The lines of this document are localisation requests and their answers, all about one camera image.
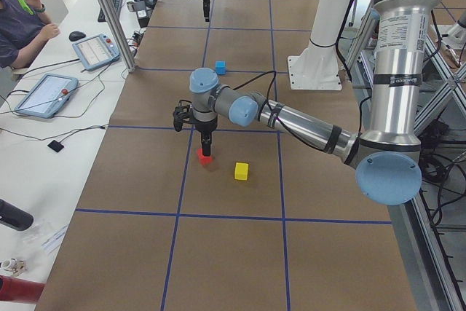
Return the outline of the yellow block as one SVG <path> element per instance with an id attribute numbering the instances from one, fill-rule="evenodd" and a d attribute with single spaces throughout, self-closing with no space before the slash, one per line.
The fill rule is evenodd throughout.
<path id="1" fill-rule="evenodd" d="M 246 162 L 236 162 L 234 167 L 234 179 L 247 181 L 249 174 L 249 164 Z"/>

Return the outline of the far teach pendant tablet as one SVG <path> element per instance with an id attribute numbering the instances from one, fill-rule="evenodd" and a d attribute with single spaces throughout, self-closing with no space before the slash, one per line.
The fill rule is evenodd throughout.
<path id="1" fill-rule="evenodd" d="M 94 71 L 120 57 L 118 46 L 105 34 L 84 38 L 73 43 L 72 47 L 86 71 Z"/>

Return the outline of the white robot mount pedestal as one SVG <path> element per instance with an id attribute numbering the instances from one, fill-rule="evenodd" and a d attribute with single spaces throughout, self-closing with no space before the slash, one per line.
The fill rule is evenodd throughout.
<path id="1" fill-rule="evenodd" d="M 336 48 L 352 0 L 319 0 L 308 46 L 288 57 L 293 90 L 341 90 Z"/>

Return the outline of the blue block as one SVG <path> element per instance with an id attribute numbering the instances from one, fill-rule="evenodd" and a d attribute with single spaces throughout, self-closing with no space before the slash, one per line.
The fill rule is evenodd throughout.
<path id="1" fill-rule="evenodd" d="M 215 62 L 215 72 L 218 75 L 225 75 L 226 74 L 226 62 L 224 60 L 217 60 Z"/>

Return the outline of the black keyboard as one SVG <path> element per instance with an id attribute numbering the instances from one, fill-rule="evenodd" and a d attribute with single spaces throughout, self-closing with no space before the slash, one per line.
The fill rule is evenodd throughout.
<path id="1" fill-rule="evenodd" d="M 110 4 L 113 7 L 117 17 L 120 16 L 120 13 L 121 13 L 121 10 L 122 10 L 122 2 L 123 2 L 123 0 L 111 0 L 111 2 L 110 2 Z M 99 23 L 103 23 L 103 22 L 106 21 L 106 16 L 105 16 L 102 9 L 100 9 L 97 21 Z"/>

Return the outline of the teach pendant tablet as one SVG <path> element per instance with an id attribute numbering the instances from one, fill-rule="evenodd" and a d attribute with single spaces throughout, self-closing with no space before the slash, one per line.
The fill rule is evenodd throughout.
<path id="1" fill-rule="evenodd" d="M 72 47 L 86 71 L 94 71 L 120 57 L 118 46 L 105 34 L 84 38 L 73 43 Z"/>
<path id="2" fill-rule="evenodd" d="M 17 104 L 14 112 L 49 119 L 61 110 L 78 87 L 70 76 L 45 74 Z"/>

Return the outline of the brown paper table cover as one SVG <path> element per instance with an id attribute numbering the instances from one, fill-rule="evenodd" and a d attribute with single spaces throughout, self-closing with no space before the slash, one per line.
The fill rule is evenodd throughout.
<path id="1" fill-rule="evenodd" d="M 397 208 L 351 168 L 258 124 L 219 119 L 214 160 L 172 127 L 189 75 L 224 60 L 224 82 L 355 131 L 358 103 L 292 90 L 318 0 L 160 0 L 111 116 L 39 310 L 433 310 L 414 278 Z M 234 179 L 249 164 L 247 181 Z"/>

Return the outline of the near teach pendant tablet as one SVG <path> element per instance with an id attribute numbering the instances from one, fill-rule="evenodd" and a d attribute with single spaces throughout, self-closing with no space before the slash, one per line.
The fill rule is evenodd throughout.
<path id="1" fill-rule="evenodd" d="M 45 74 L 17 104 L 14 112 L 49 119 L 61 110 L 78 87 L 70 76 Z"/>

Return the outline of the red block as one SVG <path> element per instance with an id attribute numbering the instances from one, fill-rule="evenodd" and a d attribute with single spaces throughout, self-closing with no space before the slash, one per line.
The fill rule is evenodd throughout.
<path id="1" fill-rule="evenodd" d="M 202 149 L 197 150 L 197 159 L 202 166 L 206 166 L 213 161 L 213 157 L 204 155 Z"/>

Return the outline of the red cylinder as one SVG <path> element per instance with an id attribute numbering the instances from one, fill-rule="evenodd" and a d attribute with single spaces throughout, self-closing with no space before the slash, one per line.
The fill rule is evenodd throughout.
<path id="1" fill-rule="evenodd" d="M 45 284 L 16 277 L 1 276 L 1 300 L 23 304 L 36 304 Z"/>

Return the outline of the aluminium frame post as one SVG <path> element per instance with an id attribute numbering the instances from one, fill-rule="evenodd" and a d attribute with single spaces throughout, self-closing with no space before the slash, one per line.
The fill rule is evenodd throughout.
<path id="1" fill-rule="evenodd" d="M 117 17 L 117 14 L 115 13 L 110 2 L 111 0 L 98 0 L 98 3 L 106 16 L 106 22 L 108 23 L 123 61 L 125 62 L 126 68 L 129 73 L 132 73 L 135 70 L 134 56 L 128 46 L 125 33 L 119 21 L 119 17 Z"/>

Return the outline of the black computer mouse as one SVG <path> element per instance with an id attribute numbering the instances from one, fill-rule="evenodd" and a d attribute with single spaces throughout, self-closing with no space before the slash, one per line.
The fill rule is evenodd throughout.
<path id="1" fill-rule="evenodd" d="M 72 31 L 69 35 L 68 35 L 68 39 L 70 42 L 77 42 L 83 38 L 85 38 L 87 35 L 82 32 L 82 31 Z"/>

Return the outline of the small black square pad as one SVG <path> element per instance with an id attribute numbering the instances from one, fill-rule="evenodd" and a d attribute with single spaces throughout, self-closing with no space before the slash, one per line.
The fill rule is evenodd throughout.
<path id="1" fill-rule="evenodd" d="M 58 153 L 58 152 L 60 152 L 61 150 L 64 149 L 64 145 L 61 142 L 56 141 L 56 140 L 50 141 L 47 144 L 47 146 L 56 153 Z"/>

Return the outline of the green grabber tool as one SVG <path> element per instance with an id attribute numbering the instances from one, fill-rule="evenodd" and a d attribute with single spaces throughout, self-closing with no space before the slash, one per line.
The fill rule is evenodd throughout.
<path id="1" fill-rule="evenodd" d="M 26 11 L 28 14 L 33 15 L 33 10 L 29 7 L 25 0 L 17 0 L 21 8 Z"/>

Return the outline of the black cylinder bottle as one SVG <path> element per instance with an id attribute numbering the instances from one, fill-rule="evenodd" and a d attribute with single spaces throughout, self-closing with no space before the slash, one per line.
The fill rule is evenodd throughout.
<path id="1" fill-rule="evenodd" d="M 33 216 L 30 213 L 1 200 L 1 224 L 17 231 L 25 231 L 32 223 Z"/>

